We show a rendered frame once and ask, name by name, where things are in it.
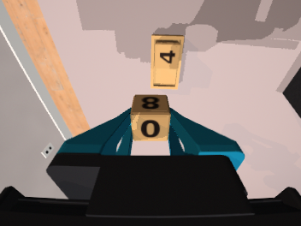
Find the tan wooden number cube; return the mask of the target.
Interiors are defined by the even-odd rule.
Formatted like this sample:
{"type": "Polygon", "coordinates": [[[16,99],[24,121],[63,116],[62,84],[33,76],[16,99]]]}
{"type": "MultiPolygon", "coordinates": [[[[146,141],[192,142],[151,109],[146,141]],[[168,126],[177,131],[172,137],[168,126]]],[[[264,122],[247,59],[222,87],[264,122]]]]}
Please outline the tan wooden number cube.
{"type": "Polygon", "coordinates": [[[178,40],[157,40],[155,43],[155,68],[178,69],[181,44],[178,40]]]}
{"type": "Polygon", "coordinates": [[[134,95],[131,108],[134,141],[167,141],[170,108],[167,95],[134,95]]]}

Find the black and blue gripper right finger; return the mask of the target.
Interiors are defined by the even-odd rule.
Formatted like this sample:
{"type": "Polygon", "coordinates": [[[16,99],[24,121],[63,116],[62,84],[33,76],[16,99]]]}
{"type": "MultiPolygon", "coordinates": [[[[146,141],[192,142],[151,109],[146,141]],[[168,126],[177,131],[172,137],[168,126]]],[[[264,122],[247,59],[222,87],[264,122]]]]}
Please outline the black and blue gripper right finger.
{"type": "Polygon", "coordinates": [[[185,118],[172,108],[170,113],[170,155],[225,155],[230,158],[237,171],[245,159],[245,154],[235,140],[185,118]],[[180,143],[183,144],[184,150],[180,143]]]}

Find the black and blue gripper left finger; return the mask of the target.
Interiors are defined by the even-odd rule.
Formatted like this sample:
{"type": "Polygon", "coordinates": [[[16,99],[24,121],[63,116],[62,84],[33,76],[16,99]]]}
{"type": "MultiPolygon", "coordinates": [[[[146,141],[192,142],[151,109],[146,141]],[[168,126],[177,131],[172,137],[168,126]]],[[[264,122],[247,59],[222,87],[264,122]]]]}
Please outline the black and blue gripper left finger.
{"type": "Polygon", "coordinates": [[[131,108],[95,128],[65,140],[57,153],[83,152],[100,153],[101,155],[115,155],[115,153],[116,155],[131,155],[133,144],[131,108]],[[120,146],[116,151],[120,140],[120,146]]]}

